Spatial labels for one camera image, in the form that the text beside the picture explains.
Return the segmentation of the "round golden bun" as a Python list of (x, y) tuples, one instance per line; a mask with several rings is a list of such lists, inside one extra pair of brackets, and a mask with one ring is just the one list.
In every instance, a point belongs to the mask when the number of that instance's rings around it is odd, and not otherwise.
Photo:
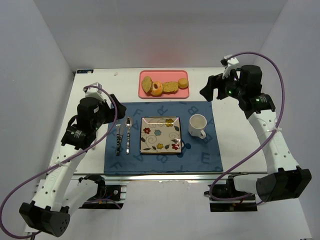
[(189, 87), (189, 81), (187, 78), (180, 78), (177, 83), (180, 89), (186, 89)]

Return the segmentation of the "orange sugared donut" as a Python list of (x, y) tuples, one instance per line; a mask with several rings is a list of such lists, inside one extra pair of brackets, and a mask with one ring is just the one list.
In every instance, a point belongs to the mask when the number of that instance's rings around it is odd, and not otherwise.
[(150, 94), (154, 97), (161, 96), (163, 94), (163, 84), (159, 81), (152, 83)]

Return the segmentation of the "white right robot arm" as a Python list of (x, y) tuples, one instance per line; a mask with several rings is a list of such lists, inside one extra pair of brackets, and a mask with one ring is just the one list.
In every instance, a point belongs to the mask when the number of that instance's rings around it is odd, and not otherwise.
[(266, 161), (266, 176), (261, 178), (240, 173), (228, 176), (225, 185), (212, 183), (205, 192), (212, 200), (244, 200), (257, 195), (262, 202), (273, 202), (300, 197), (312, 179), (309, 169), (302, 169), (289, 150), (279, 128), (280, 117), (270, 95), (262, 92), (262, 71), (256, 65), (244, 65), (240, 74), (231, 70), (208, 77), (200, 94), (208, 101), (227, 97), (238, 100), (240, 109), (254, 129), (259, 140), (259, 150)]

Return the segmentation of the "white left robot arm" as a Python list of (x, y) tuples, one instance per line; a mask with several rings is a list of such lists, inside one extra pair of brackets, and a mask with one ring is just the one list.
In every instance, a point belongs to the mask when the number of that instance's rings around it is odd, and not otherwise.
[(26, 224), (46, 234), (60, 237), (67, 229), (72, 214), (85, 201), (96, 197), (104, 187), (103, 178), (93, 174), (67, 193), (77, 166), (97, 140), (97, 131), (104, 124), (125, 117), (126, 107), (114, 94), (109, 96), (113, 107), (100, 95), (86, 96), (79, 101), (77, 114), (67, 124), (61, 139), (56, 165), (50, 170), (42, 188), (30, 203), (24, 202), (19, 213)]

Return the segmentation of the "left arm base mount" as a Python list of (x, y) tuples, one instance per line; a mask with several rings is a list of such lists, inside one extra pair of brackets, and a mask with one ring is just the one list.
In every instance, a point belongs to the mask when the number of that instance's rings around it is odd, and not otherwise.
[(78, 185), (83, 180), (94, 181), (97, 193), (89, 198), (80, 209), (119, 210), (123, 207), (126, 198), (126, 187), (119, 184), (107, 184), (104, 178), (97, 174), (89, 174), (78, 179)]

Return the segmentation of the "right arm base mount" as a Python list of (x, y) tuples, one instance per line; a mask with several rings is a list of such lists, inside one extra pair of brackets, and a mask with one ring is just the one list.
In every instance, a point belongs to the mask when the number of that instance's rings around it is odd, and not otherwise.
[[(212, 213), (233, 213), (233, 212), (257, 212), (256, 197), (250, 195), (246, 198), (237, 200), (230, 200), (230, 198), (238, 198), (247, 195), (246, 192), (238, 191), (234, 187), (234, 177), (231, 175), (226, 179), (224, 184), (215, 184), (212, 190), (207, 190), (203, 193), (205, 197), (209, 198), (209, 207)], [(210, 195), (217, 198), (228, 200), (216, 200)]]

